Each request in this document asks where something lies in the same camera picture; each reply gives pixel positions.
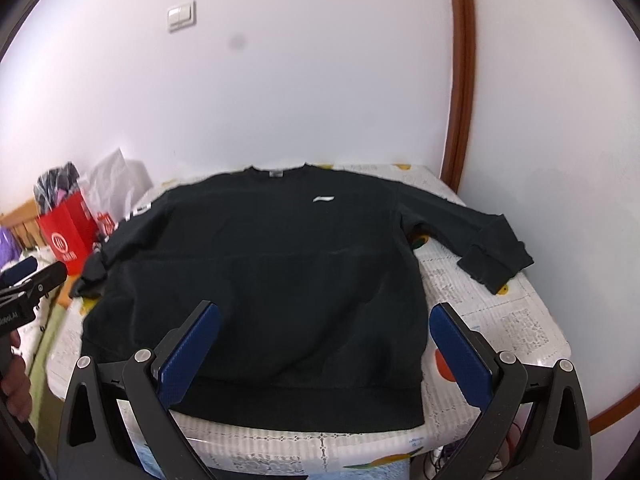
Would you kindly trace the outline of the person's left hand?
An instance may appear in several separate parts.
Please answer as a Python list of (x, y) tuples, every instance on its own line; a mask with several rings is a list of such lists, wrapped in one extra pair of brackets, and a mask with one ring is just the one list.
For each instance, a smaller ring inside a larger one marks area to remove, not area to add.
[(3, 374), (1, 390), (6, 396), (6, 408), (20, 422), (26, 422), (32, 412), (30, 380), (21, 356), (11, 353), (12, 360)]

